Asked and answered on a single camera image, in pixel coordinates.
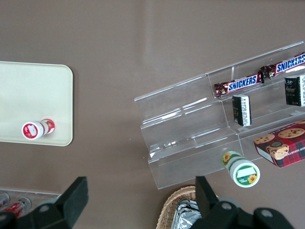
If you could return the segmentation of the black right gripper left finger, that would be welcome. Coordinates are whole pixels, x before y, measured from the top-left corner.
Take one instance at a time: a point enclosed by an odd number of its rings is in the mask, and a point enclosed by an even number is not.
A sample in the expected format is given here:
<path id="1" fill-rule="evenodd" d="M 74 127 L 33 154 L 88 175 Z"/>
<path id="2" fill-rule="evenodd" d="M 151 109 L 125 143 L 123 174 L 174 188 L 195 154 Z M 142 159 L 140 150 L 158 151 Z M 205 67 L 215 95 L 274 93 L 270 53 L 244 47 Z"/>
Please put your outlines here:
<path id="1" fill-rule="evenodd" d="M 32 202 L 21 197 L 0 212 L 2 229 L 71 229 L 89 200 L 87 177 L 78 177 L 55 200 L 31 210 Z"/>

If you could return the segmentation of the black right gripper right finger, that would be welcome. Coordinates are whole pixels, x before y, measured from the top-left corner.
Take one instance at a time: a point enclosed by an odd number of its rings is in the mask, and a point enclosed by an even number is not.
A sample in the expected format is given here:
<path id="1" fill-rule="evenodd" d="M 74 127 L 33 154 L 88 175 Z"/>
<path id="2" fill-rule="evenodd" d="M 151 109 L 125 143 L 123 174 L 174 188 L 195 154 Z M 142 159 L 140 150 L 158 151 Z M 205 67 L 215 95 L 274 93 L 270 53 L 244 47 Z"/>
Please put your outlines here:
<path id="1" fill-rule="evenodd" d="M 201 218 L 194 229 L 292 229 L 279 211 L 257 208 L 249 214 L 230 201 L 220 201 L 204 176 L 195 179 L 196 203 Z"/>

